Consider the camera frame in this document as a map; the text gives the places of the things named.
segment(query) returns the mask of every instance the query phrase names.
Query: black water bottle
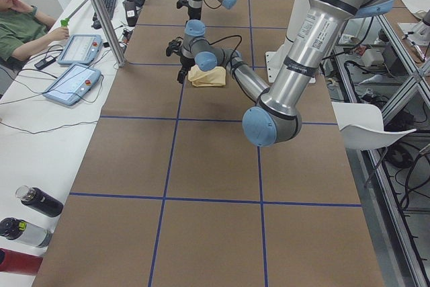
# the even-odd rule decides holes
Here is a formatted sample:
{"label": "black water bottle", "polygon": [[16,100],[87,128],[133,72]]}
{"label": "black water bottle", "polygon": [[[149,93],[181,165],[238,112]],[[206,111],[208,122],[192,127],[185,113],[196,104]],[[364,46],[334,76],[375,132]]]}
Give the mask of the black water bottle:
{"label": "black water bottle", "polygon": [[16,190],[15,196],[21,200],[22,204],[51,218],[58,216],[62,211],[62,203],[39,188],[21,186]]}

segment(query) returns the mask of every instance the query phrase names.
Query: white chair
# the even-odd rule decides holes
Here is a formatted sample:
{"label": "white chair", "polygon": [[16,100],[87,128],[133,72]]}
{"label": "white chair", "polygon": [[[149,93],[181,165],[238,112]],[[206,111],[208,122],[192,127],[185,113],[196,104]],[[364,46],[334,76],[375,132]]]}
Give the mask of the white chair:
{"label": "white chair", "polygon": [[384,131],[384,121],[382,119],[381,110],[372,104],[332,102],[332,105],[346,148],[359,149],[361,151],[385,148],[375,169],[365,181],[364,187],[367,187],[369,181],[383,161],[388,147],[403,136],[417,129],[399,132]]}

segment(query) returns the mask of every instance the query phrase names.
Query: green object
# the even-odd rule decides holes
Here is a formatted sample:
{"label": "green object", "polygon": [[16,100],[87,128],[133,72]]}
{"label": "green object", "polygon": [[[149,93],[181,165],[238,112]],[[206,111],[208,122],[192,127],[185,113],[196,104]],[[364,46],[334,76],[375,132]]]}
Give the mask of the green object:
{"label": "green object", "polygon": [[3,60],[8,61],[12,52],[22,44],[43,35],[46,35],[46,26],[31,13],[0,12],[0,57]]}
{"label": "green object", "polygon": [[69,18],[60,20],[61,26],[67,27],[69,25],[69,20],[70,20]]}

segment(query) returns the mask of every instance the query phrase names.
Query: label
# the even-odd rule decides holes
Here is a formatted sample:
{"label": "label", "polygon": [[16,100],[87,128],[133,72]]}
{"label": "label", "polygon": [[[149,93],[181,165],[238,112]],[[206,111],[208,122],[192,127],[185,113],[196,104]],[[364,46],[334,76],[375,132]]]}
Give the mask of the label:
{"label": "label", "polygon": [[317,20],[315,16],[308,14],[297,37],[305,40],[309,47],[319,52],[325,52],[336,29],[337,23],[321,17]]}

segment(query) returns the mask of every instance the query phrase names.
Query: person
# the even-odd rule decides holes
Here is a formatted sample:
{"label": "person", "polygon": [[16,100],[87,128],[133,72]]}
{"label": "person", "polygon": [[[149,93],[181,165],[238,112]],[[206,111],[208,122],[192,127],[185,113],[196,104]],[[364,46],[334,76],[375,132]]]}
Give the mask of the person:
{"label": "person", "polygon": [[8,67],[23,67],[55,40],[69,37],[67,27],[48,32],[55,19],[21,0],[0,0],[0,58]]}

